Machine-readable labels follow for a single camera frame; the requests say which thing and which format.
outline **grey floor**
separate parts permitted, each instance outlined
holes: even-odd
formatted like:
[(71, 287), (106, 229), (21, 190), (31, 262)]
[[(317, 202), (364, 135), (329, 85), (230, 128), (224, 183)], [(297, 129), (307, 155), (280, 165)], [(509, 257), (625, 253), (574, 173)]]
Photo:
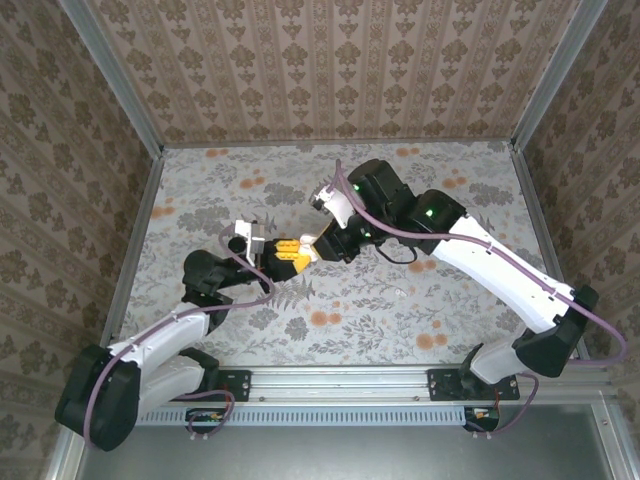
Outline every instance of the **grey floor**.
[(461, 427), (229, 427), (207, 441), (146, 427), (90, 452), (83, 480), (610, 479), (588, 407), (535, 407), (512, 431)]

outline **floral tablecloth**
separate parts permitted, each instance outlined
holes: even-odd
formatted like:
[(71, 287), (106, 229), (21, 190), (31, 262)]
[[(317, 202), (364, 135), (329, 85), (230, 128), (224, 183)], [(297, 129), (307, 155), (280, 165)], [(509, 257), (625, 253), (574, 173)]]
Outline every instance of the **floral tablecloth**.
[[(175, 307), (185, 257), (201, 248), (222, 255), (217, 237), (233, 220), (258, 220), (269, 237), (320, 232), (330, 218), (308, 199), (329, 181), (336, 158), (346, 171), (384, 159), (414, 193), (444, 190), (542, 268), (505, 142), (168, 150), (121, 336)], [(407, 258), (395, 241), (384, 249)], [(262, 295), (255, 284), (225, 292), (235, 302)], [(196, 346), (223, 365), (449, 363), (519, 325), (508, 307), (448, 264), (421, 255), (392, 265), (368, 247), (350, 265), (317, 263), (279, 284), (268, 305), (230, 312)]]

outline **black cable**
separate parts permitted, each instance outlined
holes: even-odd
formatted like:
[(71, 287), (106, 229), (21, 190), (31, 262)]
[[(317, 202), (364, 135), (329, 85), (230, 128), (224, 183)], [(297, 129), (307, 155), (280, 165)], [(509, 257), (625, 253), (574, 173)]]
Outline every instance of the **black cable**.
[(409, 250), (411, 250), (411, 253), (413, 254), (413, 259), (409, 260), (409, 261), (406, 261), (406, 260), (405, 261), (394, 260), (389, 255), (384, 253), (382, 251), (382, 249), (378, 245), (376, 245), (375, 247), (376, 247), (376, 252), (378, 252), (382, 256), (382, 258), (384, 258), (389, 263), (393, 263), (394, 265), (409, 265), (410, 263), (413, 263), (418, 259), (418, 252), (416, 252), (416, 249), (413, 248), (413, 247), (408, 247)]

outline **floral wallpaper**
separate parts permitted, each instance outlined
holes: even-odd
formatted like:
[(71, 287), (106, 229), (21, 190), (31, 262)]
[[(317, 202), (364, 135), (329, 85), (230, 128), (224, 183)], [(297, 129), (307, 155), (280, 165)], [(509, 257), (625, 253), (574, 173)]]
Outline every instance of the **floral wallpaper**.
[[(639, 2), (608, 2), (525, 155), (567, 280), (600, 292), (630, 344), (611, 372), (640, 446)], [(588, 346), (615, 348), (603, 331)]]
[[(506, 142), (348, 144), (165, 151), (161, 186), (121, 332), (150, 325), (180, 301), (182, 263), (195, 249), (222, 255), (218, 233), (258, 220), (269, 238), (319, 233), (330, 217), (308, 203), (347, 170), (388, 160), (415, 193), (452, 195), (496, 238), (538, 268), (542, 260)], [(411, 258), (395, 241), (383, 250)], [(262, 295), (253, 284), (234, 301)], [(278, 284), (267, 305), (231, 312), (198, 347), (225, 365), (458, 362), (478, 342), (514, 332), (518, 317), (459, 270), (421, 255), (392, 265), (371, 248), (350, 264), (318, 262)]]
[(579, 0), (89, 0), (165, 144), (506, 138)]
[(36, 479), (99, 340), (150, 160), (55, 1), (0, 2), (0, 479)]

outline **purple cable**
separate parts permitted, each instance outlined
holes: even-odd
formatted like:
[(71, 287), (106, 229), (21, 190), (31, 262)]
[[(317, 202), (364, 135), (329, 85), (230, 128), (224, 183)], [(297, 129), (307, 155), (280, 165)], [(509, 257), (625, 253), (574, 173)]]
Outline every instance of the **purple cable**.
[(478, 430), (476, 433), (479, 433), (480, 435), (484, 435), (486, 437), (493, 436), (493, 435), (500, 435), (501, 433), (505, 433), (508, 430), (510, 430), (511, 428), (513, 428), (520, 421), (520, 419), (525, 414), (527, 409), (531, 406), (531, 402), (533, 402), (533, 399), (535, 398), (536, 393), (538, 393), (538, 387), (540, 386), (540, 380), (538, 380), (538, 377), (536, 377), (535, 375), (533, 375), (531, 373), (519, 373), (518, 375), (520, 375), (522, 377), (527, 377), (527, 378), (530, 378), (531, 380), (533, 380), (533, 389), (531, 390), (531, 394), (529, 395), (529, 398), (527, 398), (527, 401), (524, 402), (524, 405), (522, 406), (520, 411), (504, 427), (500, 427), (497, 430), (494, 430), (493, 432), (487, 432), (480, 425), (478, 425), (476, 423), (473, 423), (473, 422), (467, 421), (467, 425), (470, 425), (473, 428), (475, 428), (476, 430)]
[(506, 261), (513, 268), (518, 270), (525, 277), (527, 277), (529, 280), (531, 280), (536, 285), (538, 285), (540, 288), (542, 288), (542, 290), (544, 290), (545, 292), (549, 293), (550, 295), (555, 296), (561, 302), (565, 303), (569, 307), (573, 308), (574, 310), (578, 311), (579, 313), (581, 313), (582, 315), (587, 317), (592, 322), (596, 323), (597, 325), (599, 325), (600, 327), (605, 329), (620, 344), (620, 352), (618, 352), (618, 354), (613, 356), (613, 357), (610, 357), (610, 358), (607, 358), (607, 359), (604, 359), (604, 360), (572, 360), (571, 361), (572, 364), (590, 365), (590, 366), (597, 366), (597, 367), (607, 367), (607, 366), (611, 366), (611, 365), (614, 365), (614, 364), (622, 361), (626, 357), (626, 355), (627, 355), (627, 342), (625, 341), (624, 337), (620, 334), (620, 332), (618, 332), (614, 327), (609, 325), (606, 321), (604, 321), (603, 319), (601, 319), (600, 317), (595, 315), (593, 312), (590, 312), (586, 308), (583, 308), (582, 306), (578, 305), (572, 299), (570, 299), (568, 297), (565, 297), (564, 295), (562, 295), (560, 293), (557, 293), (553, 287), (550, 287), (544, 281), (542, 281), (538, 277), (536, 277), (533, 273), (529, 272), (526, 268), (524, 268), (522, 265), (520, 265), (517, 261), (515, 261), (513, 258), (511, 258), (504, 251), (502, 251), (502, 250), (500, 250), (498, 248), (494, 248), (489, 242), (485, 242), (484, 240), (481, 240), (479, 238), (470, 237), (469, 235), (460, 235), (460, 234), (457, 234), (457, 233), (415, 233), (415, 232), (407, 232), (407, 231), (404, 231), (404, 230), (399, 230), (397, 228), (393, 228), (393, 227), (381, 222), (377, 218), (371, 216), (360, 205), (360, 203), (358, 202), (358, 197), (352, 191), (351, 184), (349, 184), (349, 182), (347, 181), (346, 177), (344, 176), (340, 160), (336, 160), (336, 173), (335, 173), (335, 176), (338, 178), (338, 180), (340, 182), (340, 185), (342, 186), (343, 193), (349, 199), (349, 202), (351, 202), (351, 205), (356, 210), (356, 212), (358, 212), (360, 215), (362, 215), (362, 217), (365, 220), (367, 220), (369, 223), (371, 223), (374, 227), (377, 227), (380, 230), (384, 230), (385, 232), (391, 233), (391, 234), (396, 235), (398, 237), (412, 238), (412, 239), (416, 239), (416, 240), (461, 240), (461, 241), (464, 241), (464, 242), (470, 242), (470, 243), (475, 243), (476, 245), (480, 245), (483, 248), (486, 248), (486, 249), (490, 250), (491, 253), (494, 253), (497, 256), (499, 256), (500, 258), (502, 258), (504, 261)]
[[(218, 431), (220, 431), (222, 426), (225, 423), (227, 423), (229, 418), (231, 418), (231, 414), (233, 413), (233, 409), (236, 406), (236, 397), (233, 395), (233, 393), (231, 393), (231, 392), (229, 392), (227, 390), (209, 390), (208, 392), (191, 393), (191, 394), (187, 394), (187, 395), (180, 395), (179, 397), (175, 398), (175, 400), (195, 400), (197, 398), (209, 397), (211, 395), (224, 395), (230, 401), (229, 401), (229, 408), (227, 409), (226, 413), (224, 414), (224, 416), (222, 417), (222, 419), (220, 420), (218, 425), (216, 425), (216, 427), (213, 430), (211, 430), (209, 433), (207, 433), (207, 435), (215, 435), (216, 433), (218, 433)], [(196, 432), (193, 431), (193, 422), (195, 421), (196, 418), (201, 417), (203, 415), (210, 415), (211, 413), (215, 413), (215, 412), (199, 412), (198, 414), (193, 415), (189, 419), (189, 423), (187, 424), (187, 430), (189, 431), (189, 433), (191, 433), (191, 434), (195, 434), (196, 433)]]
[(167, 318), (163, 322), (160, 322), (158, 325), (156, 325), (147, 333), (145, 333), (140, 338), (138, 338), (135, 342), (132, 342), (131, 344), (123, 348), (121, 352), (115, 355), (107, 363), (107, 365), (104, 367), (104, 370), (102, 370), (102, 372), (98, 376), (98, 380), (96, 381), (96, 384), (93, 386), (93, 390), (91, 390), (91, 395), (89, 396), (89, 401), (87, 402), (87, 410), (84, 415), (84, 424), (82, 426), (82, 436), (84, 437), (84, 441), (87, 444), (87, 446), (89, 447), (95, 446), (91, 442), (91, 418), (93, 417), (93, 409), (95, 408), (96, 400), (98, 398), (98, 394), (100, 393), (100, 388), (102, 388), (102, 385), (104, 384), (105, 380), (111, 373), (111, 370), (113, 370), (113, 368), (116, 366), (118, 361), (122, 357), (124, 357), (127, 353), (131, 352), (137, 345), (140, 345), (147, 338), (151, 337), (152, 335), (155, 335), (158, 331), (162, 330), (167, 325), (173, 322), (176, 322), (181, 318), (192, 315), (194, 313), (200, 313), (200, 312), (209, 313), (209, 312), (215, 312), (218, 310), (230, 310), (233, 308), (250, 308), (250, 307), (255, 307), (256, 305), (267, 303), (273, 298), (273, 296), (275, 295), (276, 287), (271, 281), (271, 279), (267, 277), (264, 273), (262, 273), (260, 270), (250, 265), (249, 262), (242, 259), (239, 255), (236, 255), (234, 252), (229, 250), (229, 248), (227, 247), (226, 243), (224, 242), (224, 238), (231, 235), (232, 232), (233, 232), (233, 225), (228, 226), (227, 228), (222, 230), (222, 232), (220, 232), (220, 235), (218, 236), (218, 240), (220, 242), (220, 245), (222, 246), (222, 249), (240, 265), (245, 267), (250, 272), (253, 272), (261, 280), (265, 281), (269, 286), (269, 293), (265, 297), (260, 298), (258, 300), (254, 300), (253, 302), (238, 303), (238, 304), (231, 304), (231, 305), (214, 305), (211, 307), (192, 308), (190, 310), (185, 310), (184, 312), (181, 312), (177, 315)]

